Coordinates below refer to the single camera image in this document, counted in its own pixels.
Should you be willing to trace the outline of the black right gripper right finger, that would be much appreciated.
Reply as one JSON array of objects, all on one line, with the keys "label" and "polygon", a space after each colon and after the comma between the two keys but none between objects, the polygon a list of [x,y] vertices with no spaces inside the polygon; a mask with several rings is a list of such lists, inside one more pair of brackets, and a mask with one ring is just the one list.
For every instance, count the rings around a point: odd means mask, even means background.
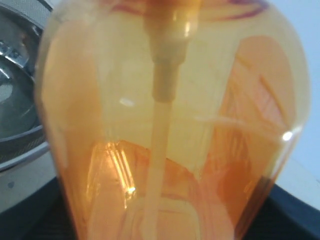
[{"label": "black right gripper right finger", "polygon": [[237,224],[238,240],[318,240],[320,211],[275,185],[253,220],[246,208]]}]

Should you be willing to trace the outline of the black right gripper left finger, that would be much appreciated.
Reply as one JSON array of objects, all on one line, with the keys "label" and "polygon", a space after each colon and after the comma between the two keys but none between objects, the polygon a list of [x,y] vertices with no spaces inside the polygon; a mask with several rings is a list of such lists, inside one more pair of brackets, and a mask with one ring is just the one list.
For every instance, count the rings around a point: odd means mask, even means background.
[{"label": "black right gripper left finger", "polygon": [[75,240],[58,180],[0,213],[2,240]]}]

